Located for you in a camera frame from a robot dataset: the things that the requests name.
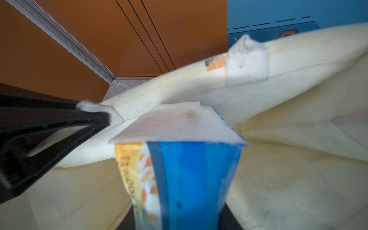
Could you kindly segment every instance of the black surface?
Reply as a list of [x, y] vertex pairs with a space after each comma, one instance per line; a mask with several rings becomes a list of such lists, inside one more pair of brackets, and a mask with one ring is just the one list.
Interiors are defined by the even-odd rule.
[[[133, 206], [130, 208], [124, 220], [116, 230], [135, 230]], [[222, 209], [220, 214], [218, 230], [243, 230], [227, 204], [225, 204], [225, 207]]]

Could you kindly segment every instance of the yellow printed label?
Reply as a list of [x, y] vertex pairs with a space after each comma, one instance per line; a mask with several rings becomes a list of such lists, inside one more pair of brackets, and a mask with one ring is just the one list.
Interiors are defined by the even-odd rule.
[[143, 209], [141, 202], [142, 188], [137, 174], [138, 154], [143, 143], [118, 143], [115, 145], [115, 155], [119, 163], [121, 177], [129, 196], [136, 202], [139, 210]]

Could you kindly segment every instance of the canvas bag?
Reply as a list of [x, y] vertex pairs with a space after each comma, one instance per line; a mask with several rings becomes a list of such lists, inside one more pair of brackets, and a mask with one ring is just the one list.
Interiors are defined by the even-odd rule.
[[159, 104], [200, 101], [249, 144], [227, 198], [244, 229], [367, 229], [367, 52], [368, 24], [263, 44], [245, 36], [229, 53], [99, 106], [80, 103], [85, 111], [109, 110], [111, 125], [1, 205], [1, 221], [112, 229], [129, 197], [108, 140]]

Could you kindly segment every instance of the blue panel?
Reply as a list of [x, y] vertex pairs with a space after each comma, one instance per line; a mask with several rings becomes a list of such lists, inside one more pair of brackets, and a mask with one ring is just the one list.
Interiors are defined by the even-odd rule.
[[299, 23], [294, 25], [284, 25], [265, 29], [257, 29], [252, 31], [229, 33], [229, 47], [232, 46], [243, 34], [249, 34], [249, 36], [259, 42], [266, 42], [277, 38], [283, 31], [298, 29], [300, 33], [307, 32], [315, 29], [319, 29], [319, 26], [315, 22]]
[[368, 0], [227, 0], [227, 17], [228, 33], [310, 21], [327, 28], [367, 22]]
[[148, 142], [163, 229], [216, 230], [244, 144]]

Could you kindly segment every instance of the orange cabinet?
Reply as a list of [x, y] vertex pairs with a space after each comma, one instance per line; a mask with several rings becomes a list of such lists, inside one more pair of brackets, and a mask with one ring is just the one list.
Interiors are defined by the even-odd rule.
[[35, 0], [117, 77], [159, 76], [228, 49], [226, 0]]
[[116, 76], [162, 74], [116, 1], [36, 2]]
[[0, 0], [0, 83], [70, 100], [101, 102], [109, 84]]

